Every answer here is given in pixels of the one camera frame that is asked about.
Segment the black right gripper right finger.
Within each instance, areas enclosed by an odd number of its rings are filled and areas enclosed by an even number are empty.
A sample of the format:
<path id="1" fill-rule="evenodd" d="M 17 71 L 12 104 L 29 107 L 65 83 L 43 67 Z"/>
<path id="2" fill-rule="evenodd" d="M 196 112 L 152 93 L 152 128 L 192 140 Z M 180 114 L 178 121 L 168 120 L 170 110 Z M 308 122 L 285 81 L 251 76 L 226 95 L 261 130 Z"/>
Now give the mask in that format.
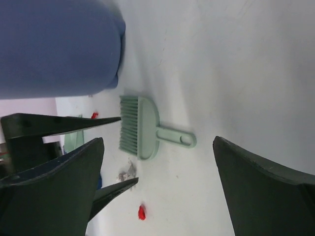
<path id="1" fill-rule="evenodd" d="M 315 177 L 222 137 L 213 150 L 237 236 L 313 236 Z"/>

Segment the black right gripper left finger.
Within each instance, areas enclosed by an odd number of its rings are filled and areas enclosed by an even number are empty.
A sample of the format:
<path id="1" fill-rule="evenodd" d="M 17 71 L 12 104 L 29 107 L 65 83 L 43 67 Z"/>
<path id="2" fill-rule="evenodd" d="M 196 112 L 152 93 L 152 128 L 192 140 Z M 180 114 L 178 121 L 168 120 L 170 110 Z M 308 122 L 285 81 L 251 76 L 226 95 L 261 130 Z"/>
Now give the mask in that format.
<path id="1" fill-rule="evenodd" d="M 104 144 L 76 150 L 0 180 L 2 236 L 83 236 L 92 209 Z"/>

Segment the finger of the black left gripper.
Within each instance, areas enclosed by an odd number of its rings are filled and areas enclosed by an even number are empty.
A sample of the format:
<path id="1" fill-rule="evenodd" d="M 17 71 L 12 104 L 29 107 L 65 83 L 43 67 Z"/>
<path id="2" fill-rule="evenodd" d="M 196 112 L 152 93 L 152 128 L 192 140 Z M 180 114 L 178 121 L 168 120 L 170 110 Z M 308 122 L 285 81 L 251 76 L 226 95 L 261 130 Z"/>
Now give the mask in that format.
<path id="1" fill-rule="evenodd" d="M 120 121 L 113 118 L 59 117 L 16 113 L 0 119 L 10 158 L 8 171 L 22 172 L 51 160 L 43 138 Z"/>
<path id="2" fill-rule="evenodd" d="M 106 207 L 117 196 L 129 190 L 131 187 L 138 183 L 139 178 L 125 180 L 110 186 L 106 186 L 96 190 L 93 199 L 92 209 L 89 220 L 92 220 L 104 207 Z"/>

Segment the light green plastic dustpan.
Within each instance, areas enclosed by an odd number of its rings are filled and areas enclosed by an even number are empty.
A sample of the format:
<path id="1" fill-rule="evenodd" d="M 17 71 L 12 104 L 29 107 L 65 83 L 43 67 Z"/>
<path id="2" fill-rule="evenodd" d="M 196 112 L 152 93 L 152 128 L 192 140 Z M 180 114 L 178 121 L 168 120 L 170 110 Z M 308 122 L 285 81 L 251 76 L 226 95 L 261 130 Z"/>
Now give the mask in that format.
<path id="1" fill-rule="evenodd" d="M 84 131 L 73 131 L 64 136 L 63 153 L 67 154 L 84 144 Z"/>

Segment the light green hand brush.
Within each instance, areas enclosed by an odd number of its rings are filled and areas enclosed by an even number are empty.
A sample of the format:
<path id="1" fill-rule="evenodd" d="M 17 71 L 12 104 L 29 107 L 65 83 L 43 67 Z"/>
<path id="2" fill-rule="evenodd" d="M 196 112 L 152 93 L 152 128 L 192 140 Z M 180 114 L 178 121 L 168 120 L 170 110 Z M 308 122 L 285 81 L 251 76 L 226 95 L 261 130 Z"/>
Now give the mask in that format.
<path id="1" fill-rule="evenodd" d="M 160 126 L 155 103 L 145 97 L 120 97 L 121 130 L 119 149 L 146 161 L 155 158 L 160 142 L 194 148 L 196 136 L 189 132 Z"/>

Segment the small dark blue paper scrap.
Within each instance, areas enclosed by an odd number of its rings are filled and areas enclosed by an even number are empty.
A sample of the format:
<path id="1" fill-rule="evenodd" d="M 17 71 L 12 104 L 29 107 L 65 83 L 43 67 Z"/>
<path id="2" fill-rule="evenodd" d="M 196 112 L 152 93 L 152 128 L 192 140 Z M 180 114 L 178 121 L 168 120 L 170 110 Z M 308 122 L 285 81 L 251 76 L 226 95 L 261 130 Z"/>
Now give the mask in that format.
<path id="1" fill-rule="evenodd" d="M 101 174 L 99 174 L 98 182 L 97 182 L 97 189 L 101 189 L 101 188 L 102 188 L 102 177 L 101 177 Z"/>

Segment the red paper scrap lower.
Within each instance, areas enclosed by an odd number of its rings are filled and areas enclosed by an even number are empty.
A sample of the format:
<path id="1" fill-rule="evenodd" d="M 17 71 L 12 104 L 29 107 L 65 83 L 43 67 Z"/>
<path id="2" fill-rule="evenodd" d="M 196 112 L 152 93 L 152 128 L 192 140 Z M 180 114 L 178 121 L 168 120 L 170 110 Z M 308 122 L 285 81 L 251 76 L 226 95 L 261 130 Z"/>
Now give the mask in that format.
<path id="1" fill-rule="evenodd" d="M 138 209 L 138 219 L 144 221 L 146 219 L 146 207 L 145 205 L 140 205 Z"/>

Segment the red paper scrap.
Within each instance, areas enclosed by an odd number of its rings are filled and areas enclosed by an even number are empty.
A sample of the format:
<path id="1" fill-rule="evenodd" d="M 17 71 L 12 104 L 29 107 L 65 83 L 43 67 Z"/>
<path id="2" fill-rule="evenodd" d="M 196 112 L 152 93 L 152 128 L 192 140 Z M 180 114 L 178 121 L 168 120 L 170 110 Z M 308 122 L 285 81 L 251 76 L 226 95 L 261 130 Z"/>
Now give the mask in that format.
<path id="1" fill-rule="evenodd" d="M 94 112 L 91 116 L 91 119 L 96 119 L 98 117 L 98 112 Z"/>
<path id="2" fill-rule="evenodd" d="M 140 205 L 138 209 L 138 219 L 144 221 L 146 219 L 146 207 L 145 205 Z"/>

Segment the red paper scrap upper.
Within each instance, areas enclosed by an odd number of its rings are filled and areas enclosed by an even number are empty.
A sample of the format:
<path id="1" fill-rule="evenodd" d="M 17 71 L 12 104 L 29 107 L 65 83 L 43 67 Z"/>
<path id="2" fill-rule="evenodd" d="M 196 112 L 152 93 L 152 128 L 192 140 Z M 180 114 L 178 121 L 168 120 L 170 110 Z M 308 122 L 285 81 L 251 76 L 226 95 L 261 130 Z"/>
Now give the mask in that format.
<path id="1" fill-rule="evenodd" d="M 94 112 L 91 116 L 91 119 L 96 119 L 98 117 L 98 112 Z"/>

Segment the blue plastic waste bin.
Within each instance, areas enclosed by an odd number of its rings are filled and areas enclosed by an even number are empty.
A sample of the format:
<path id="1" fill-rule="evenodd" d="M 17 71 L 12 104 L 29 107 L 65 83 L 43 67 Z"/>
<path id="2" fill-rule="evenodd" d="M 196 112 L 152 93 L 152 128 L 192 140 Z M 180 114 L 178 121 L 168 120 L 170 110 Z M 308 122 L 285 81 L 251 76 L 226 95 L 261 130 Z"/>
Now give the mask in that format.
<path id="1" fill-rule="evenodd" d="M 126 24 L 98 0 L 0 3 L 2 99 L 114 89 Z"/>

